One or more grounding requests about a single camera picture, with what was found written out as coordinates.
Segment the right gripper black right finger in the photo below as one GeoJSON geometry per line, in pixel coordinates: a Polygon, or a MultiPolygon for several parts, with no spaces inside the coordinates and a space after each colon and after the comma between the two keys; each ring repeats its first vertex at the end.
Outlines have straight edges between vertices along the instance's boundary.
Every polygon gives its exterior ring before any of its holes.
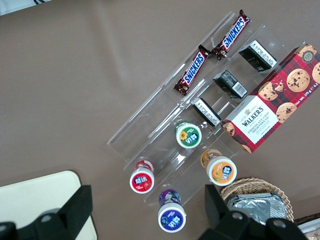
{"type": "Polygon", "coordinates": [[[291,221],[269,218],[262,225],[238,210],[229,210],[212,184],[204,187],[205,212],[210,222],[200,240],[302,240],[303,233],[291,221]]]}

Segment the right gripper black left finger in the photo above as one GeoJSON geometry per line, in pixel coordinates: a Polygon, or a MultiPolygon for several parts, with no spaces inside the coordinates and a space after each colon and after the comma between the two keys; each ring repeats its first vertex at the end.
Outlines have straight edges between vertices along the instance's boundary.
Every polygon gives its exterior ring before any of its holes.
{"type": "Polygon", "coordinates": [[[82,185],[56,213],[42,214],[17,229],[10,221],[0,223],[2,240],[74,240],[93,211],[92,187],[82,185]]]}

